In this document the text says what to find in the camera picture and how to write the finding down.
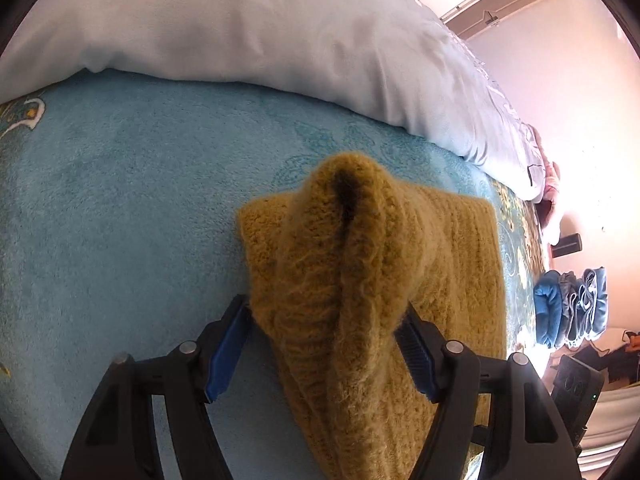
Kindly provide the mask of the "blue floral bed blanket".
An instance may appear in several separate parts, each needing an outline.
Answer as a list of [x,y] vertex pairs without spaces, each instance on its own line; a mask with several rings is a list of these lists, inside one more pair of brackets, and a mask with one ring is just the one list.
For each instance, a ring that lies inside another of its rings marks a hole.
[[497,211],[510,349],[535,340],[536,214],[463,159],[330,103],[83,72],[1,107],[1,417],[56,478],[113,356],[162,356],[248,289],[238,209],[361,152]]

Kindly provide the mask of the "mustard yellow knit sweater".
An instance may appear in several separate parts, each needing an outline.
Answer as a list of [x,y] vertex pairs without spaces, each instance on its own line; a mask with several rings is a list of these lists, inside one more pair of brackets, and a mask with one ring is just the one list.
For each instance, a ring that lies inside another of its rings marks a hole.
[[405,479],[434,406],[394,333],[408,309],[481,356],[506,353],[495,209],[399,180],[358,153],[238,213],[250,307],[330,479]]

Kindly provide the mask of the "blue folded clothes pile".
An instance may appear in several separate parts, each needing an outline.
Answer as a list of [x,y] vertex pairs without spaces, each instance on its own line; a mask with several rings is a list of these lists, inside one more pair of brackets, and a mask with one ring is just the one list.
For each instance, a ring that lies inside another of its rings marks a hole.
[[597,340],[608,327],[608,272],[548,271],[534,287],[534,307],[538,344],[556,350]]

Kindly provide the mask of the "beige room door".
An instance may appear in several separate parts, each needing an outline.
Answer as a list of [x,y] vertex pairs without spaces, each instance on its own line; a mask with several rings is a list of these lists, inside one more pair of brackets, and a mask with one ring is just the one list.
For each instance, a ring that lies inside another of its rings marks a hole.
[[464,0],[440,19],[461,39],[469,40],[541,1]]

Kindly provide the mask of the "light blue floral duvet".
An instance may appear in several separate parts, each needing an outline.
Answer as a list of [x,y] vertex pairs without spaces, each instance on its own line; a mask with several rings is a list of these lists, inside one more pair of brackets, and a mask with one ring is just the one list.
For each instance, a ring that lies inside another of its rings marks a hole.
[[108,68],[311,96],[422,136],[522,200],[544,192],[532,129],[419,0],[38,0],[2,54],[1,96]]

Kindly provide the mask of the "pink fluffy blanket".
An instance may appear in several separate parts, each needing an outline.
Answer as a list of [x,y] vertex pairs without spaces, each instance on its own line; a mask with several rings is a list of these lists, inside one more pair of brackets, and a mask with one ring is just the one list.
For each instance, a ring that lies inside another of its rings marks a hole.
[[561,179],[558,165],[548,159],[544,147],[542,146],[542,137],[539,131],[530,125],[532,129],[538,150],[544,163],[544,189],[538,203],[536,203],[536,211],[541,229],[544,232],[559,231],[563,211],[560,204],[561,196]]

